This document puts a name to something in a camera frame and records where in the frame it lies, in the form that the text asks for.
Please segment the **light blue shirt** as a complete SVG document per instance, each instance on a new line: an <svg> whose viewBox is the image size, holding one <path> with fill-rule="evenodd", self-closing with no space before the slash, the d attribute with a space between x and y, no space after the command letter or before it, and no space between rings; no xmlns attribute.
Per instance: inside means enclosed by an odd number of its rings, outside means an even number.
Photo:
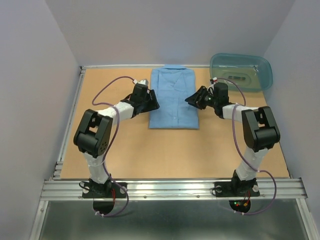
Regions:
<svg viewBox="0 0 320 240"><path fill-rule="evenodd" d="M198 110L185 99L196 92L194 70L182 65L169 65L151 71L150 87L159 109L149 114L150 129L198 129Z"/></svg>

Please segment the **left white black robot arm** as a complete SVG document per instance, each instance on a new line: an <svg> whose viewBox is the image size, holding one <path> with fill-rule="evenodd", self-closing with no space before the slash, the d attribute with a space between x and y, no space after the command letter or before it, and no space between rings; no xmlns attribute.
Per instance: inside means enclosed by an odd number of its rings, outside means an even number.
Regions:
<svg viewBox="0 0 320 240"><path fill-rule="evenodd" d="M132 93L119 103L107 103L109 107L100 111L88 109L84 112L73 138L73 143L83 153L90 173L88 181L79 183L83 198L107 198L114 192L115 186L125 189L115 183L107 172L106 154L115 140L114 136L111 137L113 125L116 125L116 135L121 121L160 108L155 91L150 90L148 84L146 79L135 81Z"/></svg>

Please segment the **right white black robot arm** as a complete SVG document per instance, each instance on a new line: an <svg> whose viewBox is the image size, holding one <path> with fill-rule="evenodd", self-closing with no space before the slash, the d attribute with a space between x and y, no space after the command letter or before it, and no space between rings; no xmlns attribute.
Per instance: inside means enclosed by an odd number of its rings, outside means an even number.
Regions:
<svg viewBox="0 0 320 240"><path fill-rule="evenodd" d="M280 141L281 134L270 107L248 107L229 101L228 85L217 82L206 88L201 86L185 101L199 109L211 107L221 119L242 124L245 153L230 181L215 182L213 193L220 198L242 197L246 193L259 196L257 174L268 151Z"/></svg>

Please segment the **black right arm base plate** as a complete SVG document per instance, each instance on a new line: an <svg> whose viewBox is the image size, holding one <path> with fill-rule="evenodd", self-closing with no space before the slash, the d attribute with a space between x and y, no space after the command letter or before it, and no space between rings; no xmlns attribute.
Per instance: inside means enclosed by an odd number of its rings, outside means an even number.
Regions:
<svg viewBox="0 0 320 240"><path fill-rule="evenodd" d="M254 191L257 186L256 181L240 181L238 183L231 181L216 181L213 183L215 195L218 198L244 197L250 193L251 197L259 197L260 191Z"/></svg>

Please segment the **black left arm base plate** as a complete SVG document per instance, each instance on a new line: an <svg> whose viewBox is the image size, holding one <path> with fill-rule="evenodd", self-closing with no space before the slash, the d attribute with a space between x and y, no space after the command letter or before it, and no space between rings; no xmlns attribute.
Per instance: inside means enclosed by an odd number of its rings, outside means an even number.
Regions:
<svg viewBox="0 0 320 240"><path fill-rule="evenodd" d="M104 184L94 181L80 181L79 187L82 189L83 199L125 199L126 194L114 182L107 181Z"/></svg>

